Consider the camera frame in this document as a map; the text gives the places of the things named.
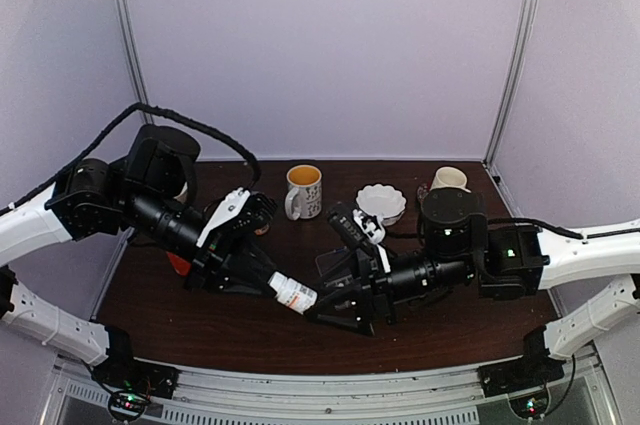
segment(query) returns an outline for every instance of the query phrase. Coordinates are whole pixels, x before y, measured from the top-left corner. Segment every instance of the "white bracket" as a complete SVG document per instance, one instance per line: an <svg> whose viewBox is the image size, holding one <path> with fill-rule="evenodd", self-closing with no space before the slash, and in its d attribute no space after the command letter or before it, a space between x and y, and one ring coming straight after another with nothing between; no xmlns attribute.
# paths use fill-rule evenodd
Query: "white bracket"
<svg viewBox="0 0 640 425"><path fill-rule="evenodd" d="M378 245L384 240L386 232L382 226L382 220L378 217L367 215L362 210L356 208L353 210L353 221L358 224L371 244Z"/></svg>
<svg viewBox="0 0 640 425"><path fill-rule="evenodd" d="M211 230L215 230L219 226L227 223L229 220L237 217L240 214L240 210L242 210L242 207L244 207L244 204L247 203L247 200L250 196L251 192L242 188L238 188L237 190L229 193L224 198L222 203L218 205L218 208L216 208L216 211L213 212L211 219L202 229L196 245L198 247L202 247Z"/></svg>

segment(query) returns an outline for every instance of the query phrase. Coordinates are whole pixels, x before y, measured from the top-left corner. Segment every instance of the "metal frame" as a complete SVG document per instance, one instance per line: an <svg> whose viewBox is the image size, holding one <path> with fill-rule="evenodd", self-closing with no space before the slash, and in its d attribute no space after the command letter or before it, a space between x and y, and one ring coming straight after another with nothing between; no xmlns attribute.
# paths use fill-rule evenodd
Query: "metal frame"
<svg viewBox="0 0 640 425"><path fill-rule="evenodd" d="M131 83L139 102L149 103L147 89L142 78L142 69L140 68L140 59L136 49L135 40L133 38L133 27L131 26L131 17L129 15L129 6L127 0L114 0L116 11L118 12L118 20L120 22L120 31L124 42L125 53L127 54L127 64ZM153 123L153 117L142 112L142 121L144 123Z"/></svg>
<svg viewBox="0 0 640 425"><path fill-rule="evenodd" d="M576 377L588 380L600 423L619 424L595 350L584 347L576 357ZM145 417L160 423L201 425L439 425L447 423L446 417L461 417L450 418L449 423L473 425L479 421L478 406L507 399L505 395L483 398L477 366L338 376L249 374L178 366L174 398L154 398L159 407ZM570 374L571 364L567 363L563 382ZM77 362L58 357L54 376L40 423L58 425L67 397L101 407L106 404L106 393Z"/></svg>
<svg viewBox="0 0 640 425"><path fill-rule="evenodd" d="M487 148L487 153L484 158L484 162L489 169L493 168L498 148L500 147L500 142L504 135L509 112L511 111L511 106L513 105L513 100L516 95L518 82L520 80L520 75L522 74L525 50L531 34L531 28L533 26L537 6L538 0L522 0L520 21L518 22L518 30L513 47L513 54L511 56L511 64L509 65L507 80L502 92L502 100L498 110L498 117L496 118L493 133L491 134L491 139L489 141L489 147Z"/></svg>

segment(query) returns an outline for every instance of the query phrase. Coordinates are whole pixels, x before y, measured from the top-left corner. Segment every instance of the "mug handle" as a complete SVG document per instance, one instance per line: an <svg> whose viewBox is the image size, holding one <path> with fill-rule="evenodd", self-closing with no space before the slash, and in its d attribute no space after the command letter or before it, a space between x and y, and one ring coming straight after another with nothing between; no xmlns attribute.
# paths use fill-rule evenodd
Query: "mug handle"
<svg viewBox="0 0 640 425"><path fill-rule="evenodd" d="M302 213L302 207L300 205L300 199L298 195L300 194L300 188L293 187L287 193L287 196L284 199L284 213L287 214L287 218L289 220L298 220L300 218L300 214Z"/></svg>

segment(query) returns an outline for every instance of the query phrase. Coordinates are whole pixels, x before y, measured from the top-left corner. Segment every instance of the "red object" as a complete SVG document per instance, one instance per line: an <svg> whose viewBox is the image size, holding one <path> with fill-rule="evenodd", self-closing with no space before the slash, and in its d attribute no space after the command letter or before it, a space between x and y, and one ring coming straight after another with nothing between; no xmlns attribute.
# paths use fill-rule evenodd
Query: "red object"
<svg viewBox="0 0 640 425"><path fill-rule="evenodd" d="M174 255L173 253L167 252L167 256L169 257L171 265L173 265L173 269L178 275L186 277L189 274L189 270L191 270L191 264L189 262L183 260L177 255Z"/></svg>

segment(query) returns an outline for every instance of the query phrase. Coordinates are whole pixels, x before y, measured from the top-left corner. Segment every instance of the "small white bowl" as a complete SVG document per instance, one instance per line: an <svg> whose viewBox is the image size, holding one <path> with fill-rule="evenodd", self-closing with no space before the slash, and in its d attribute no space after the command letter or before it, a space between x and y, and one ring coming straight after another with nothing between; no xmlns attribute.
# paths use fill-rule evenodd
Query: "small white bowl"
<svg viewBox="0 0 640 425"><path fill-rule="evenodd" d="M382 218L382 225L388 227L402 217L407 199L402 192L391 185L367 185L356 196L358 208L368 215Z"/></svg>

